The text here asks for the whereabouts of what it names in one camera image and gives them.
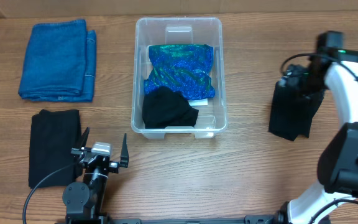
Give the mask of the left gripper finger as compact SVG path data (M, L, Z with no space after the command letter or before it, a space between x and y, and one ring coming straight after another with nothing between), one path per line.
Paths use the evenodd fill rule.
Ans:
M90 128L87 127L87 128L85 129L85 131L83 132L83 134L79 137L79 139L78 139L77 142L75 143L75 148L76 148L76 149L81 149L82 147L85 147L85 146L86 146L89 133L90 133Z
M129 166L129 152L127 148L127 134L125 133L122 141L120 167L128 168L128 166Z

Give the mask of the clear plastic storage bin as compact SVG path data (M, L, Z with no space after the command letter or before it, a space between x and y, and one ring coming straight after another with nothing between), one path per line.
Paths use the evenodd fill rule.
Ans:
M146 129L142 119L144 80L152 71L149 47L163 44L207 44L214 49L210 72L215 97L199 111L194 127L169 126ZM227 127L226 89L222 23L216 17L143 17L135 26L134 78L131 127L147 139L163 139L166 134L194 134L196 139L213 138Z

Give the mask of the blue sequin garment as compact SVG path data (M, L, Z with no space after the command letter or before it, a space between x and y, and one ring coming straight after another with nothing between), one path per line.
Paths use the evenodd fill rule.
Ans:
M213 59L214 49L206 44L152 45L152 71L144 80L144 92L166 87L187 100L213 98L216 92L209 75Z

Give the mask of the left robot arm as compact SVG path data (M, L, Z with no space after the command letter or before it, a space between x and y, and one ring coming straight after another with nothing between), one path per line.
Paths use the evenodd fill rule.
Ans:
M119 169L129 166L127 136L124 135L120 161L110 160L112 145L96 142L87 147L90 129L86 128L71 149L78 158L76 166L83 169L83 180L72 182L63 191L62 199L66 206L66 223L112 223L111 217L101 211L109 174L117 174Z

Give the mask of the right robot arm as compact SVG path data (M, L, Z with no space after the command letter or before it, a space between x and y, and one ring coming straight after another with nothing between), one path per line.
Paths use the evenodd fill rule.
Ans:
M319 157L316 182L285 202L269 223L329 223L341 205L358 205L358 51L344 48L342 32L327 31L308 58L307 66L290 58L281 64L268 130L290 141L308 136L326 91L333 95L340 127Z

